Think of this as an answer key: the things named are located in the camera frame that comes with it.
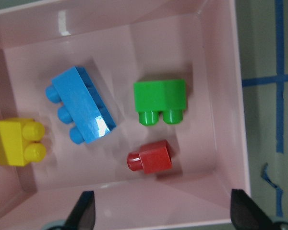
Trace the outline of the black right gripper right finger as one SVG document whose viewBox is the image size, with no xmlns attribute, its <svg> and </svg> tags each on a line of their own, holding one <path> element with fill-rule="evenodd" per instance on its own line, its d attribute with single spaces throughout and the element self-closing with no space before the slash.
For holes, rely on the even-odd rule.
<svg viewBox="0 0 288 230">
<path fill-rule="evenodd" d="M 236 230 L 271 230 L 272 220 L 242 189 L 231 190 L 230 219 Z"/>
</svg>

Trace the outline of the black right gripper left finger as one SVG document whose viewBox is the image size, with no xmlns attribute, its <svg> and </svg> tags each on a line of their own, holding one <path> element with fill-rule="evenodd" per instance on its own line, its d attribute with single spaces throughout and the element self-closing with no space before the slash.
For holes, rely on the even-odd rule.
<svg viewBox="0 0 288 230">
<path fill-rule="evenodd" d="M 63 225 L 64 230 L 93 230 L 96 222 L 94 191 L 81 193 Z"/>
</svg>

